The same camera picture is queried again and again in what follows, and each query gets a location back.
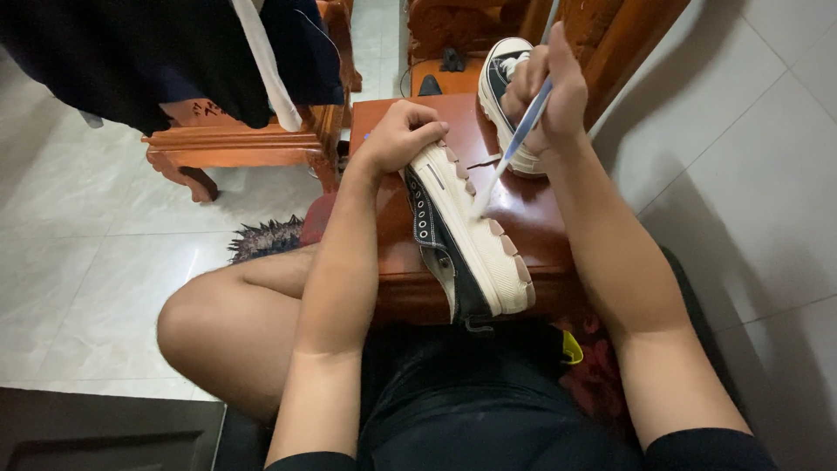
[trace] hand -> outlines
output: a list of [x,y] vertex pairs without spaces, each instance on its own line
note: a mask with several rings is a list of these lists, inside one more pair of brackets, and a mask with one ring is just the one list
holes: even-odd
[[501,98],[506,116],[514,122],[523,118],[547,74],[553,86],[547,109],[524,141],[535,155],[548,148],[560,153],[579,138],[586,138],[583,120],[587,106],[587,83],[567,43],[563,22],[552,26],[548,46],[535,47],[529,60],[517,65],[514,77]]
[[401,100],[372,129],[350,163],[363,163],[376,175],[397,172],[407,166],[421,149],[444,138],[450,125],[439,121],[433,108]]

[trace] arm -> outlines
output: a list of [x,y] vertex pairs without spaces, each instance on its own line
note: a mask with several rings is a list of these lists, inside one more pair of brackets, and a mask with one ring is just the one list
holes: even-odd
[[[354,457],[363,342],[377,297],[375,199],[447,125],[425,106],[399,101],[349,163],[302,295],[288,378],[267,464],[307,452]],[[411,126],[428,123],[415,131]]]
[[699,427],[749,433],[691,327],[668,262],[583,129],[587,87],[560,23],[549,47],[516,72],[506,109],[519,116],[547,70],[554,89],[526,143],[547,166],[578,274],[614,342],[640,443],[647,448],[667,433]]

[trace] doormat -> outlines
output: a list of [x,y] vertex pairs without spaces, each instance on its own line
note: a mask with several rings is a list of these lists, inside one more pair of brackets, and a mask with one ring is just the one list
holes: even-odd
[[228,247],[235,252],[230,263],[234,265],[298,248],[303,222],[305,220],[292,215],[288,222],[270,220],[267,224],[260,223],[259,227],[242,224],[244,228],[235,231],[241,237],[230,242]]

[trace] wooden table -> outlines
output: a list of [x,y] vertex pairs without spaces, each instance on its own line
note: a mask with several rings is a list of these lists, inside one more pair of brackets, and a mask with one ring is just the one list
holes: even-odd
[[[450,123],[445,141],[466,167],[500,151],[496,129],[482,114],[476,95],[417,96],[409,100],[435,108],[441,119]],[[395,101],[363,101],[354,105],[350,155]],[[474,167],[468,172],[479,193],[488,184],[494,166]],[[546,179],[522,179],[506,172],[494,187],[486,215],[500,222],[529,267],[537,302],[526,314],[558,320],[588,312],[564,225]],[[413,213],[403,181],[397,173],[390,174],[377,195],[381,285],[376,323],[449,322],[447,298],[422,262],[412,223]]]

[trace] sneaker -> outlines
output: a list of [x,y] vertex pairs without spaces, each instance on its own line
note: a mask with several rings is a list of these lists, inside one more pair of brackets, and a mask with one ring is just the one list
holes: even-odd
[[495,220],[468,216],[474,185],[443,142],[422,149],[404,169],[404,181],[413,237],[448,297],[451,323],[478,330],[473,323],[535,304],[529,271],[503,228]]
[[[500,108],[500,97],[506,93],[517,65],[529,59],[531,44],[521,38],[502,39],[488,53],[480,73],[480,105],[485,115],[497,127],[497,140],[503,153],[509,147],[517,127],[506,119]],[[525,144],[511,156],[509,170],[515,175],[527,178],[544,177],[540,160],[529,152]]]

